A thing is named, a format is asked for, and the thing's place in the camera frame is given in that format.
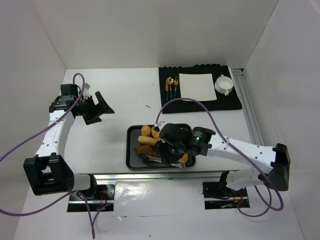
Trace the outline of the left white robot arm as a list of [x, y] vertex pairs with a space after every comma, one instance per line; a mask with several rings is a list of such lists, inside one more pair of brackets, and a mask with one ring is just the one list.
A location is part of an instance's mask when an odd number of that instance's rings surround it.
[[93, 174], [75, 174], [68, 166], [64, 158], [68, 135], [77, 116], [91, 125], [101, 122], [103, 114], [114, 114], [114, 110], [99, 91], [95, 93], [97, 104], [88, 93], [77, 101], [80, 92], [76, 84], [62, 84], [60, 93], [49, 107], [49, 123], [53, 126], [35, 156], [25, 159], [23, 168], [36, 196], [80, 191], [90, 198], [97, 193], [97, 181]]

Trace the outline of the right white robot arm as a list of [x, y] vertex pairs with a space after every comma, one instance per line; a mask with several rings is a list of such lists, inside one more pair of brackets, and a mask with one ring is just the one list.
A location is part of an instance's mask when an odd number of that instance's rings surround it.
[[170, 166], [184, 156], [219, 157], [249, 166], [247, 169], [224, 171], [219, 180], [221, 188], [234, 191], [264, 185], [285, 192], [289, 189], [290, 155], [286, 145], [262, 146], [219, 136], [211, 129], [192, 130], [174, 123], [158, 123], [160, 140], [156, 148], [164, 164]]

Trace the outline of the chocolate croissant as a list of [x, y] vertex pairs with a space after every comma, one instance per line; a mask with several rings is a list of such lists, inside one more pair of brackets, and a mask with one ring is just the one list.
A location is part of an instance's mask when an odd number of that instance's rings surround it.
[[143, 144], [133, 148], [135, 153], [141, 158], [142, 156], [150, 156], [157, 158], [159, 155], [156, 153], [155, 148], [148, 144]]

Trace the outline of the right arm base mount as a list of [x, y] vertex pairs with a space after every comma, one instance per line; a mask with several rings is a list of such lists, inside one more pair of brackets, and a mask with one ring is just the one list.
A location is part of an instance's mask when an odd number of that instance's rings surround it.
[[245, 188], [238, 191], [222, 189], [218, 182], [203, 182], [202, 195], [206, 210], [250, 208], [248, 192]]

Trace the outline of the metal tongs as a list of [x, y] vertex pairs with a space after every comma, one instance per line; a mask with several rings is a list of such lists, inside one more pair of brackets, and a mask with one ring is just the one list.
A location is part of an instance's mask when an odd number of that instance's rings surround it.
[[179, 168], [179, 169], [186, 169], [187, 162], [189, 160], [189, 156], [187, 154], [184, 154], [182, 158], [180, 158], [178, 161], [174, 163], [166, 162], [165, 160], [162, 160], [159, 157], [149, 156], [146, 154], [141, 154], [140, 157], [142, 159], [142, 162], [145, 165], [148, 165], [151, 167]]

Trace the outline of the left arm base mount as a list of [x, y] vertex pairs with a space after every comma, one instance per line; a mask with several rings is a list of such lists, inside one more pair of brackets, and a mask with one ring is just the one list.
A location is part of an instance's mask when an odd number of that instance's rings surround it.
[[75, 174], [75, 193], [68, 199], [68, 213], [83, 213], [87, 207], [91, 212], [112, 212], [116, 192], [116, 182], [95, 177], [93, 174]]

